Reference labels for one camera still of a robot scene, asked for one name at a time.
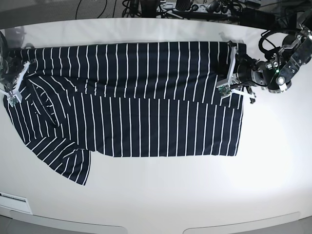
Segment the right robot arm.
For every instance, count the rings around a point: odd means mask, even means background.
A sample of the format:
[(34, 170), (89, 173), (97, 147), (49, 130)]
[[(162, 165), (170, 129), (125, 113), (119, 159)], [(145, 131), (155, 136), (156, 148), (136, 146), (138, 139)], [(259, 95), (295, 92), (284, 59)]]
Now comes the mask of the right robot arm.
[(4, 34), (0, 33), (0, 83), (4, 87), (0, 92), (8, 98), (17, 97), (19, 88), (26, 74), (30, 61), (23, 62), (17, 57), (9, 55), (7, 40)]

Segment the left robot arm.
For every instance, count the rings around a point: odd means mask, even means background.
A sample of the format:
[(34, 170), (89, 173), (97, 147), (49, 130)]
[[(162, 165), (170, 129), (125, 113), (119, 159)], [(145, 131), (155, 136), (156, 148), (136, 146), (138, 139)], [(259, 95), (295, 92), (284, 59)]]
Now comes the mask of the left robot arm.
[[(238, 45), (229, 41), (231, 50), (230, 65), (226, 77), (216, 83), (222, 99), (238, 94), (247, 96), (251, 103), (256, 95), (252, 87), (261, 87), (270, 93), (287, 91), (292, 85), (292, 78), (301, 66), (312, 59), (312, 11), (306, 10), (297, 19), (298, 28), (281, 28), (265, 31), (259, 40), (258, 48), (266, 61), (251, 58), (240, 52)], [(282, 45), (267, 50), (263, 42), (276, 33), (285, 33)]]

